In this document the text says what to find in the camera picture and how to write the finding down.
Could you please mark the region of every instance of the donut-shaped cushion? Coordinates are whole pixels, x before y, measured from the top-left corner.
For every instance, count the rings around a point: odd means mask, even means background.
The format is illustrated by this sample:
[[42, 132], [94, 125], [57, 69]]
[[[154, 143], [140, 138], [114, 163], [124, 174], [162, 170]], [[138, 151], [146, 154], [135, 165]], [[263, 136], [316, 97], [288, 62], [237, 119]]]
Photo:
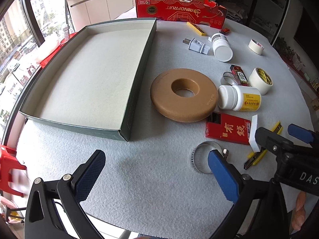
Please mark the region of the donut-shaped cushion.
[[[175, 92], [187, 89], [192, 97]], [[151, 85], [151, 101], [158, 112], [178, 122], [196, 122], [208, 117], [218, 101], [217, 88], [204, 74], [186, 68], [161, 73]]]

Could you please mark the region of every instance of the finger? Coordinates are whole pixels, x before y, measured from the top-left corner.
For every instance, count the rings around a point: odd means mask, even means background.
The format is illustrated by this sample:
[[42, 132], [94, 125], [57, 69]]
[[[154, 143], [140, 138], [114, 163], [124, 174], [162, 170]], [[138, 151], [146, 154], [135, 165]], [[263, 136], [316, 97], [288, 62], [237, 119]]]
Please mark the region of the finger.
[[306, 201], [306, 193], [301, 191], [296, 200], [296, 211], [300, 210]]
[[295, 219], [291, 222], [291, 226], [292, 226], [293, 229], [295, 229], [297, 231], [299, 231], [300, 228], [301, 228], [300, 226], [298, 226], [298, 224], [297, 224]]
[[302, 226], [305, 222], [306, 218], [306, 212], [304, 208], [301, 208], [299, 211], [296, 211], [296, 214], [294, 216], [294, 220], [296, 221], [298, 226]]

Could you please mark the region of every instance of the red box with chinese characters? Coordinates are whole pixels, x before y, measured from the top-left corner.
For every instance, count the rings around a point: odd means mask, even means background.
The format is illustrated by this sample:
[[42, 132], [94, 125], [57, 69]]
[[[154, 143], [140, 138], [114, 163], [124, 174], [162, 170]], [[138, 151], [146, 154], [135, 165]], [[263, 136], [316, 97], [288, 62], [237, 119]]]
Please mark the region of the red box with chinese characters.
[[165, 21], [184, 21], [223, 27], [227, 9], [210, 0], [135, 0], [138, 18], [156, 17]]
[[227, 142], [249, 145], [251, 121], [220, 112], [207, 119], [205, 136]]
[[231, 65], [230, 66], [230, 71], [232, 71], [232, 73], [236, 76], [238, 76], [241, 85], [243, 86], [250, 86], [249, 82], [247, 81], [247, 78], [244, 74], [244, 71], [242, 70], [241, 67], [239, 66], [235, 66], [235, 65]]

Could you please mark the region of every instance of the open cardboard box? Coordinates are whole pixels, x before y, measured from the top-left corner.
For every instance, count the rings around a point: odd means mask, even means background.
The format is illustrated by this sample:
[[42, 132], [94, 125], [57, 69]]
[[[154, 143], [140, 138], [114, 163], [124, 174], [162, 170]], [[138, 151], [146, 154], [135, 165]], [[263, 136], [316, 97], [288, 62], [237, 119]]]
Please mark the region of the open cardboard box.
[[227, 9], [210, 0], [135, 0], [137, 17], [223, 27]]
[[20, 112], [78, 133], [130, 139], [155, 18], [86, 26], [39, 74]]

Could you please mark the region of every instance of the screw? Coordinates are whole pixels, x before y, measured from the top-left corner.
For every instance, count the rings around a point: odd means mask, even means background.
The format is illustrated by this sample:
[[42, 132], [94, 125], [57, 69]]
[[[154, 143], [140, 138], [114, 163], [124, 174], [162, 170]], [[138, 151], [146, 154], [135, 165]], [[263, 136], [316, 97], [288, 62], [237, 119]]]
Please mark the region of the screw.
[[65, 175], [63, 176], [63, 180], [64, 180], [64, 181], [68, 181], [69, 179], [71, 179], [71, 175], [70, 175], [70, 174], [65, 174]]
[[249, 175], [249, 174], [247, 174], [247, 173], [242, 174], [242, 175], [241, 175], [241, 177], [242, 177], [245, 181], [247, 181], [247, 180], [250, 180], [250, 179], [251, 179], [250, 175]]
[[36, 178], [35, 180], [34, 180], [34, 183], [35, 184], [39, 184], [41, 182], [41, 178]]
[[227, 149], [224, 149], [223, 150], [223, 157], [225, 160], [227, 160], [228, 154], [229, 154], [229, 151]]

